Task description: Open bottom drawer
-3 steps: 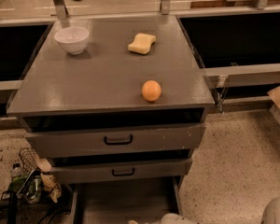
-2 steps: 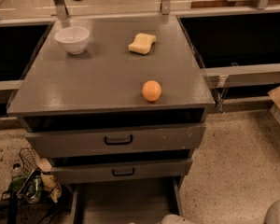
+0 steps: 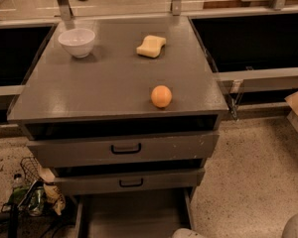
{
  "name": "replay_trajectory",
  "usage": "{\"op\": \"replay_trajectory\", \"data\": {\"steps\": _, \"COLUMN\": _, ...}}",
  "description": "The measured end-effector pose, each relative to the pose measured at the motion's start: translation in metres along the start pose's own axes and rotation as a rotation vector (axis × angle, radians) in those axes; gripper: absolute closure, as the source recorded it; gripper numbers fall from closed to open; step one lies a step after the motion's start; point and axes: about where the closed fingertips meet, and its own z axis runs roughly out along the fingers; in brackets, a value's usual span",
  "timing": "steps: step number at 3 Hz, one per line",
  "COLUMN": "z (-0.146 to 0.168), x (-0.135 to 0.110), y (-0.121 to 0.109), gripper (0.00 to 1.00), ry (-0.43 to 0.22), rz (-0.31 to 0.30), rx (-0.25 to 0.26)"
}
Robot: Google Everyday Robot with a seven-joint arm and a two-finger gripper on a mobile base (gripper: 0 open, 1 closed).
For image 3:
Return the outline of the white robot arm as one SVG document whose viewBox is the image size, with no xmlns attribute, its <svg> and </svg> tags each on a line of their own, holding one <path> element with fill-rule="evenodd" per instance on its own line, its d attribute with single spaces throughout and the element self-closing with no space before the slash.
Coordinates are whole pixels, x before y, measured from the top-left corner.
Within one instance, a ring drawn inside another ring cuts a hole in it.
<svg viewBox="0 0 298 238">
<path fill-rule="evenodd" d="M 207 238 L 188 228 L 177 229 L 171 238 Z M 298 213 L 293 215 L 285 224 L 281 238 L 298 238 Z"/>
</svg>

